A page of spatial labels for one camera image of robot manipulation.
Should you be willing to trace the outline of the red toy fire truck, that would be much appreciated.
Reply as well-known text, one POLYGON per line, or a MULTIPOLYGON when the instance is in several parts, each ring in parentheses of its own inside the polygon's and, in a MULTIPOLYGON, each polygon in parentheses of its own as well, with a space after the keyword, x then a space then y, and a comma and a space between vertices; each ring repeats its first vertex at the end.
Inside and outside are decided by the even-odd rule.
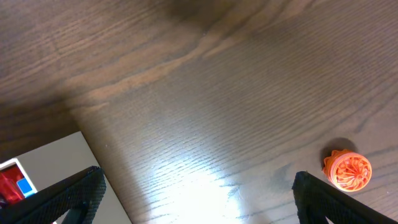
POLYGON ((29 177, 17 163, 1 167, 1 208, 14 205, 37 193, 29 177))

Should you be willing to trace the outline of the orange ridged round toy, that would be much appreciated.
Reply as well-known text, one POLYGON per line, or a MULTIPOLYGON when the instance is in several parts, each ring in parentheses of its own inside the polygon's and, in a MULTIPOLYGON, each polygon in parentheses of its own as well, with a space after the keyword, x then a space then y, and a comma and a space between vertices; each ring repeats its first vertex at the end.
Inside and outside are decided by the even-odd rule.
POLYGON ((323 159, 323 173, 339 190, 357 192, 371 180, 373 169, 369 160, 348 149, 333 150, 323 159))

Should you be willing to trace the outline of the white cardboard box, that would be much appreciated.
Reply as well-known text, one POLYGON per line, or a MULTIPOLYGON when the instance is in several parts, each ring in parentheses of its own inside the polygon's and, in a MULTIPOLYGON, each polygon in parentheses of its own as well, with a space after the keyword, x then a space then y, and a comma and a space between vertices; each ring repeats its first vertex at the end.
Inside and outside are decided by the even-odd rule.
MULTIPOLYGON (((37 193, 91 166, 98 166, 81 132, 73 133, 1 163, 4 171, 18 166, 33 192, 37 193)), ((108 180, 93 224, 131 224, 108 180)))

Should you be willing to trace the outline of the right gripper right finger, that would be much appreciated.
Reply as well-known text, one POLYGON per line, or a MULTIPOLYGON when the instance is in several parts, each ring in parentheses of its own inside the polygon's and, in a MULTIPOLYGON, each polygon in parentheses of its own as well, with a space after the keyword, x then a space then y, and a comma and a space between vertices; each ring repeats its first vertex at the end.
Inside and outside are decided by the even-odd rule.
POLYGON ((397 224, 306 171, 296 173, 292 190, 301 224, 397 224))

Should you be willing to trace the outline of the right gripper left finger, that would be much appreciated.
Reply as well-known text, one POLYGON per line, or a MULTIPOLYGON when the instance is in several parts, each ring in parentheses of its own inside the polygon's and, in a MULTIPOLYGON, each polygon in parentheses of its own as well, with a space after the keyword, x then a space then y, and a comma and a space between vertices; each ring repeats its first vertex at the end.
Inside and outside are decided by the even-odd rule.
POLYGON ((88 167, 36 194, 1 209, 2 224, 91 224, 106 191, 103 169, 88 167))

